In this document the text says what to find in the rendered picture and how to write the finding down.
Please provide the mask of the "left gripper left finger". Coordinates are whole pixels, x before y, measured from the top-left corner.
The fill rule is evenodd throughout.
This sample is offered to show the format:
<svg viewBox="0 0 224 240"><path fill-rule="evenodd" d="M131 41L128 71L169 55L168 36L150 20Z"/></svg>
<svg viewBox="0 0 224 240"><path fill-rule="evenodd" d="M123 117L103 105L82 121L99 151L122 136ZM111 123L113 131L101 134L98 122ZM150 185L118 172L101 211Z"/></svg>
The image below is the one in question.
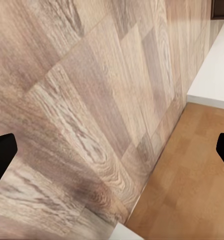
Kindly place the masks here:
<svg viewBox="0 0 224 240"><path fill-rule="evenodd" d="M0 136L0 180L17 152L17 142L13 133Z"/></svg>

